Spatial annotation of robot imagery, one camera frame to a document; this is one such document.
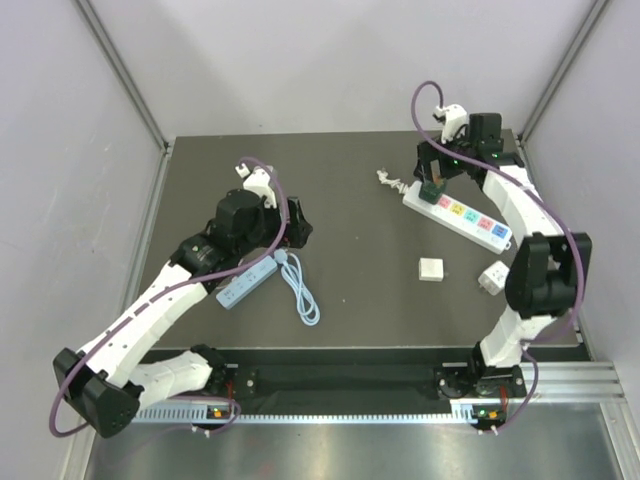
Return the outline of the blue power strip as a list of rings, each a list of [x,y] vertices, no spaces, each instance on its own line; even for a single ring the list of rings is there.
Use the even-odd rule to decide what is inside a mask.
[[[276,270],[276,261],[270,256],[264,257],[220,290],[215,298],[224,309],[230,310],[261,286]]]

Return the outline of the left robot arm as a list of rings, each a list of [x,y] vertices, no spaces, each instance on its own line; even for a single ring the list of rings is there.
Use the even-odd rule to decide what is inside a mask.
[[[62,349],[52,366],[58,391],[49,413],[50,432],[66,403],[103,438],[119,434],[136,414],[172,397],[200,391],[216,396],[226,387],[224,359],[207,345],[195,345],[167,360],[143,359],[192,307],[229,277],[247,269],[256,250],[303,248],[313,228],[298,198],[269,207],[265,196],[229,191],[203,230],[183,240],[150,286],[103,333],[79,350]]]

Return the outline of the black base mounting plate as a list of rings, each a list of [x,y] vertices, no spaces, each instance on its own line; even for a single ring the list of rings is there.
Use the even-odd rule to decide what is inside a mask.
[[[451,400],[503,405],[526,396],[519,367],[485,366],[471,347],[220,349],[199,396],[244,414],[442,413]]]

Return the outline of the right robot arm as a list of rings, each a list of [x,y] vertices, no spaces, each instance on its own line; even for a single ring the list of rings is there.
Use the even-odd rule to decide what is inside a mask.
[[[550,213],[530,182],[524,162],[504,149],[498,113],[468,114],[457,105],[437,106],[443,128],[417,147],[416,182],[404,203],[455,232],[503,252],[517,252],[505,277],[507,306],[493,330],[471,352],[463,372],[439,381],[449,398],[495,394],[511,387],[523,354],[542,331],[574,313],[584,297],[592,241],[570,233]],[[498,208],[496,221],[445,193],[448,180],[467,174]]]

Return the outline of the white cube socket adapter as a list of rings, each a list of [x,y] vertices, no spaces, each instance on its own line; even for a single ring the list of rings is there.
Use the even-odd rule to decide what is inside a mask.
[[[509,267],[498,260],[487,267],[479,276],[479,286],[492,296],[501,293],[506,284],[509,274]]]

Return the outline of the white multicolour power strip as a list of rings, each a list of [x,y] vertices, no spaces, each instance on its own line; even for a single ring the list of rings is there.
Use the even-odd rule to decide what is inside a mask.
[[[511,248],[513,233],[506,224],[446,194],[431,204],[419,197],[421,186],[415,181],[405,188],[402,203],[406,207],[495,254]]]

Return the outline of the dark green charger cube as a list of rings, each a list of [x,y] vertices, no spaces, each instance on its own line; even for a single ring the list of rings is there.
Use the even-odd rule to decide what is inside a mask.
[[[422,185],[418,191],[418,197],[432,205],[435,205],[439,202],[440,198],[446,191],[447,180],[443,178],[436,179],[428,179],[427,177],[423,178]]]

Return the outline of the white 80W charger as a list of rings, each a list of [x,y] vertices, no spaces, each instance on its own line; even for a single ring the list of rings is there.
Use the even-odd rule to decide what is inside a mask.
[[[441,282],[444,280],[444,261],[441,258],[422,257],[418,261],[418,278],[425,282]]]

